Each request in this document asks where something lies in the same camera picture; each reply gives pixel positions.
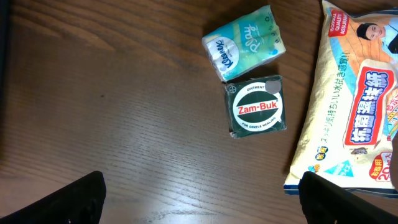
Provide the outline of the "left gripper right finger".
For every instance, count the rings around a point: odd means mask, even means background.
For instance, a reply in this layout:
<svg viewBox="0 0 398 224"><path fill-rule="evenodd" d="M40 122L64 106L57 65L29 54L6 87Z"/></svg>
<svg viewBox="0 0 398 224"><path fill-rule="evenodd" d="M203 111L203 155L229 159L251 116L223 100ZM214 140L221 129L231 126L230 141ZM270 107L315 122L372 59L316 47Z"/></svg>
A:
<svg viewBox="0 0 398 224"><path fill-rule="evenodd" d="M305 172L298 185L308 224L387 224L397 216L314 174Z"/></svg>

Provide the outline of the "green white packet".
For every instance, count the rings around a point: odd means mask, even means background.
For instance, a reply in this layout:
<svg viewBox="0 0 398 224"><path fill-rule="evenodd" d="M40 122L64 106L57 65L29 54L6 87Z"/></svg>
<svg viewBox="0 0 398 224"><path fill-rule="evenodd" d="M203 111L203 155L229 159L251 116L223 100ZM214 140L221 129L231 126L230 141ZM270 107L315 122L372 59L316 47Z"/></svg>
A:
<svg viewBox="0 0 398 224"><path fill-rule="evenodd" d="M270 5L205 35L202 44L216 74L228 82L285 53Z"/></svg>

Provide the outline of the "dark green round-label packet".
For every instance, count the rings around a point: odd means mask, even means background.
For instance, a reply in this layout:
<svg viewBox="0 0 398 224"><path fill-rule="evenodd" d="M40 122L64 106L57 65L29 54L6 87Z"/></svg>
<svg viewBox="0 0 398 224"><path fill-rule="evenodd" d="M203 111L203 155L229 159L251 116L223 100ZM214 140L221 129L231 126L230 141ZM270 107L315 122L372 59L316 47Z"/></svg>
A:
<svg viewBox="0 0 398 224"><path fill-rule="evenodd" d="M226 84L224 98L232 138L287 128L280 75Z"/></svg>

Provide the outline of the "large yellow snack bag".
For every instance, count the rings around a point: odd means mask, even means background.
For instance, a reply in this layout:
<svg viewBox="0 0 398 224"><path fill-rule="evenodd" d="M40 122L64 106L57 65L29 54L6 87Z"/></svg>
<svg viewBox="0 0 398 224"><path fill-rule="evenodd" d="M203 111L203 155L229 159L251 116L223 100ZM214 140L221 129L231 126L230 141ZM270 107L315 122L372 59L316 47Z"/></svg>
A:
<svg viewBox="0 0 398 224"><path fill-rule="evenodd" d="M313 88L284 191L298 194L309 171L346 190L395 198L397 9L354 15L322 6Z"/></svg>

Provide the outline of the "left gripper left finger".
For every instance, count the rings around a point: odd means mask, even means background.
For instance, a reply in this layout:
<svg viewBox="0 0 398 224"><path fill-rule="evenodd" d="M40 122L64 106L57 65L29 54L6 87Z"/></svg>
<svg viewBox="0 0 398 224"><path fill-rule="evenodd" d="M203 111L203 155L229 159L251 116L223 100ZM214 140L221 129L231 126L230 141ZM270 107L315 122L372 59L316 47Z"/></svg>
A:
<svg viewBox="0 0 398 224"><path fill-rule="evenodd" d="M94 171L33 204L2 217L1 223L98 224L105 198L103 173Z"/></svg>

